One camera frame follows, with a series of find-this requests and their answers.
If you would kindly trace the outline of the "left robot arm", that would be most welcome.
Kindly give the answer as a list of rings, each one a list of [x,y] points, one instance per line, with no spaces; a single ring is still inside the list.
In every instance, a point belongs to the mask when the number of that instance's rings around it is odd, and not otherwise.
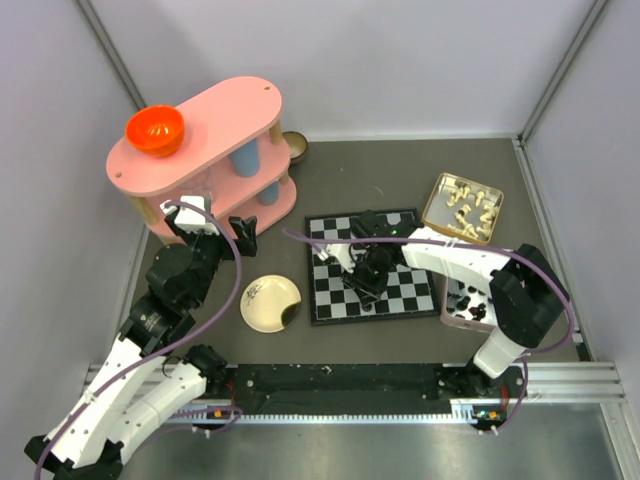
[[[179,242],[157,251],[146,273],[147,292],[131,307],[107,359],[67,418],[46,435],[32,437],[25,454],[36,470],[56,479],[115,479],[137,448],[192,400],[226,389],[225,360],[212,347],[195,345],[174,371],[140,400],[148,376],[189,337],[224,260],[257,252],[255,217],[232,216],[226,233],[211,217],[194,223],[185,210],[168,213]]]

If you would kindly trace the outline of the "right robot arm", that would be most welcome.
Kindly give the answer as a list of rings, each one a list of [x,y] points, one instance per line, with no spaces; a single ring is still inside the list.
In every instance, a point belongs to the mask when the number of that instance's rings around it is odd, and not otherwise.
[[[378,298],[397,265],[428,270],[457,280],[488,296],[496,326],[467,370],[469,388],[487,396],[498,389],[503,373],[537,350],[556,320],[575,322],[570,297],[541,251],[529,244],[516,250],[468,243],[414,221],[387,225],[367,212],[354,226],[354,237],[328,244],[354,289]]]

